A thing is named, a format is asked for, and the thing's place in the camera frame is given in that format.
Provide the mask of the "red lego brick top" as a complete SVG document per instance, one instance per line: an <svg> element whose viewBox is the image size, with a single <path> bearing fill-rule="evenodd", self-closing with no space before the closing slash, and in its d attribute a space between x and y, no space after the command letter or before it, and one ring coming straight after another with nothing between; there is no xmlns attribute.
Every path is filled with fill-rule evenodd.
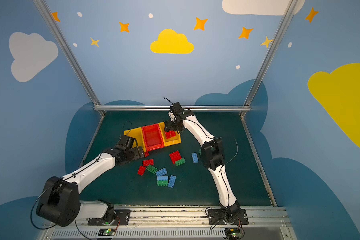
<svg viewBox="0 0 360 240"><path fill-rule="evenodd" d="M166 139L170 139L172 137L171 132L165 132Z"/></svg>

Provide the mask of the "yellow bin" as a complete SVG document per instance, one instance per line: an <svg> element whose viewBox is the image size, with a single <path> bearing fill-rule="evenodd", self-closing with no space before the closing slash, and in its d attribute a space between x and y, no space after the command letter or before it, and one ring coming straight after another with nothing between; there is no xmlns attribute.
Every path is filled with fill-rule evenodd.
<svg viewBox="0 0 360 240"><path fill-rule="evenodd" d="M164 122L159 123L159 128L161 130L162 139L163 139L165 147L181 143L181 136L177 132L176 132L175 137L172 137L170 139L166 139L166 137L165 137L165 123Z"/></svg>
<svg viewBox="0 0 360 240"><path fill-rule="evenodd" d="M142 128L125 130L124 135L132 137L137 140L137 142L134 142L133 148L134 147L142 147L144 152L146 151Z"/></svg>

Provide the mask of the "red bin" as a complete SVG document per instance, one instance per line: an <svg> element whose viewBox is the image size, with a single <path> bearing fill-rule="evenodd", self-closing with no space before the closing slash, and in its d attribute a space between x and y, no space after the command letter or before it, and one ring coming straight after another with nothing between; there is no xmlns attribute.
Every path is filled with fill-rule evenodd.
<svg viewBox="0 0 360 240"><path fill-rule="evenodd" d="M147 152L165 147L159 124L142 127L143 139Z"/></svg>

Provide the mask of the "large red lego brick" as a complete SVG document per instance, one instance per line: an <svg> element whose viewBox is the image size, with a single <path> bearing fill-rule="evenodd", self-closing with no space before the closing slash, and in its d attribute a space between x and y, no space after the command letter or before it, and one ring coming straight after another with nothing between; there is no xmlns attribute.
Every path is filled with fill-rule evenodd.
<svg viewBox="0 0 360 240"><path fill-rule="evenodd" d="M170 159L171 159L172 163L175 164L175 162L182 159L182 156L179 151L175 151L170 154Z"/></svg>

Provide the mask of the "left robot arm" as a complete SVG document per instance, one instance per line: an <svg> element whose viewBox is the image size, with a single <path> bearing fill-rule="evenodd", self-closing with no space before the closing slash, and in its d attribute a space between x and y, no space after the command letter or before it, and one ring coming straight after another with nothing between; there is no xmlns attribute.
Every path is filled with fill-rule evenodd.
<svg viewBox="0 0 360 240"><path fill-rule="evenodd" d="M60 227L74 221L95 219L111 225L114 205L104 201L80 201L81 192L94 180L115 166L124 165L145 156L142 147L115 147L104 150L95 159L63 177L49 178L32 212Z"/></svg>

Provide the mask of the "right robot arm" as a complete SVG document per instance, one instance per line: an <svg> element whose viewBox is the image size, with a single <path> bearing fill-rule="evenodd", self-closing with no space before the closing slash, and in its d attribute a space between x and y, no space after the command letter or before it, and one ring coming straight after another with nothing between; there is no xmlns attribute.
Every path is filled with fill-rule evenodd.
<svg viewBox="0 0 360 240"><path fill-rule="evenodd" d="M210 134L198 121L191 110L173 106L169 111L170 120L165 122L166 131L182 132L187 129L201 146L201 160L211 173L216 185L220 206L225 221L231 221L240 211L240 204L230 186L225 165L225 150L222 138Z"/></svg>

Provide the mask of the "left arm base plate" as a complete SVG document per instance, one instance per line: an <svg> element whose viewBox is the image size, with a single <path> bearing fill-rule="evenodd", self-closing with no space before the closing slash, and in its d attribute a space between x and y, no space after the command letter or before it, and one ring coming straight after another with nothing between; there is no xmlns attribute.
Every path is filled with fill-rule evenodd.
<svg viewBox="0 0 360 240"><path fill-rule="evenodd" d="M88 220L88 226L127 226L129 224L131 211L116 209L108 211L102 218L91 218Z"/></svg>

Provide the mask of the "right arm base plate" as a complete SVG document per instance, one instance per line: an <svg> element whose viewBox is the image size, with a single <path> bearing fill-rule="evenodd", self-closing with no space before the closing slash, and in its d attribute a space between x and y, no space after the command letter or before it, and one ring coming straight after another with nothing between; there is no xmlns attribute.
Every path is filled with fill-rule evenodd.
<svg viewBox="0 0 360 240"><path fill-rule="evenodd" d="M233 217L228 217L221 209L206 209L206 215L211 226L214 225L248 225L249 218L247 212L242 209Z"/></svg>

